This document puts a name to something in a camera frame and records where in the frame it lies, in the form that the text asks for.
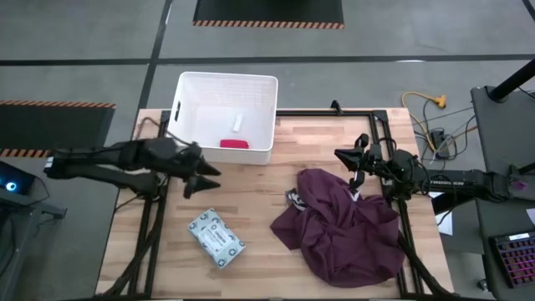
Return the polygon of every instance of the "orange and black striped edge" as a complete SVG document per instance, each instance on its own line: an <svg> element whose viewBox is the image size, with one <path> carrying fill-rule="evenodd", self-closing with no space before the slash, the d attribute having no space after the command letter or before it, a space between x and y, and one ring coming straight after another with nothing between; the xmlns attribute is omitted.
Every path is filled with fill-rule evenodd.
<svg viewBox="0 0 535 301"><path fill-rule="evenodd" d="M56 106L56 107L78 107L78 108L111 108L115 109L115 104L106 103L86 103L72 101L35 101L35 100L0 100L0 105L31 105L31 106Z"/></svg>
<svg viewBox="0 0 535 301"><path fill-rule="evenodd" d="M50 150L0 149L0 157L45 158Z"/></svg>
<svg viewBox="0 0 535 301"><path fill-rule="evenodd" d="M204 27L242 27L242 28L305 28L305 29L344 29L343 23L333 22L279 22L279 21L215 21L197 20L194 26Z"/></svg>

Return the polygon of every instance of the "wooden table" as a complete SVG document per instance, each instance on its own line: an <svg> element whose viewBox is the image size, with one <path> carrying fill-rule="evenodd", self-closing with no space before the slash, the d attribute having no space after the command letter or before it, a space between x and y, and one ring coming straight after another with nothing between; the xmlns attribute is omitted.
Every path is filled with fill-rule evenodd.
<svg viewBox="0 0 535 301"><path fill-rule="evenodd" d="M408 111L386 110L391 135L397 141L398 148L418 154ZM138 124L145 116L158 120L160 115L161 110L142 110ZM147 124L140 135L142 138L154 137L156 132L155 126ZM284 192L296 186L298 171L322 168L337 176L350 178L352 175L334 156L334 149L350 148L360 134L369 132L366 118L280 117L269 165L214 164L222 171L222 175L216 178L222 184L221 188L196 193L190 200L181 196L181 181L173 180L168 191L152 297L398 297L399 289L394 278L362 288L327 285L310 272L300 250L289 251L269 228L273 220L286 209ZM365 195L380 194L379 179L367 176L362 192ZM132 196L132 192L122 191L118 204ZM418 255L439 283L453 291L429 198L413 196L407 204ZM115 214L97 293L109 288L131 260L142 207L141 202L132 202ZM221 271L187 230L189 222L211 207L247 246ZM408 267L408 260L405 260L407 283L410 291L413 291Z"/></svg>

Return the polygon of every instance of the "yellow extension cord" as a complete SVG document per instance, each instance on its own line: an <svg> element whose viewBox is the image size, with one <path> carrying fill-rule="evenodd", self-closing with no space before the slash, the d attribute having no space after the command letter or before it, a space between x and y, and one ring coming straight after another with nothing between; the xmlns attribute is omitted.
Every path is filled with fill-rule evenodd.
<svg viewBox="0 0 535 301"><path fill-rule="evenodd" d="M407 107L407 103L405 102L405 97L407 95L410 95L410 94L417 95L417 96L420 96L422 98L431 100L433 103L435 103L436 106L438 106L441 109L444 109L446 107L446 96L445 95L441 95L441 96L438 96L438 97L433 97L433 96L425 95L425 94L422 94L422 93L419 93L419 92L409 91L409 92L405 92L405 93L403 93L403 95L401 95L401 104L406 109L409 109L409 108ZM431 142L431 138L429 137L429 133L427 132L427 129L421 124L421 121L418 120L418 118L416 118L416 116L414 116L410 111L409 111L409 114L410 114L410 117L412 117L412 119L414 119L416 121L416 123L420 126L420 128L423 130L424 135L425 135L425 139L427 140L431 150L433 152L437 153L438 151L436 150L435 146Z"/></svg>

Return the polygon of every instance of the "power strip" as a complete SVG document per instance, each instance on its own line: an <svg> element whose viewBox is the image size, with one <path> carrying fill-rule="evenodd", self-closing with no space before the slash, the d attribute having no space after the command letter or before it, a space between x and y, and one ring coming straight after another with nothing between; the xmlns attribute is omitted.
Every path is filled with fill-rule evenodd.
<svg viewBox="0 0 535 301"><path fill-rule="evenodd" d="M433 130L431 132L431 142L433 142L433 146L435 147L438 152L436 153L437 159L448 159L450 158L450 150L449 147L447 147L446 141L446 134L444 133L444 130Z"/></svg>

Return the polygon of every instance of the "maroon shirt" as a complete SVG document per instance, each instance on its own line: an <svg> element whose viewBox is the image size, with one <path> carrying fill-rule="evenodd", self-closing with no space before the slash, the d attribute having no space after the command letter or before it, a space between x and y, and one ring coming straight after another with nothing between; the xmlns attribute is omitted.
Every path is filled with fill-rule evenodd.
<svg viewBox="0 0 535 301"><path fill-rule="evenodd" d="M382 196L353 202L349 184L320 169L298 173L304 211L290 206L273 222L290 250L301 248L316 276L341 288L382 283L401 269L398 214Z"/></svg>

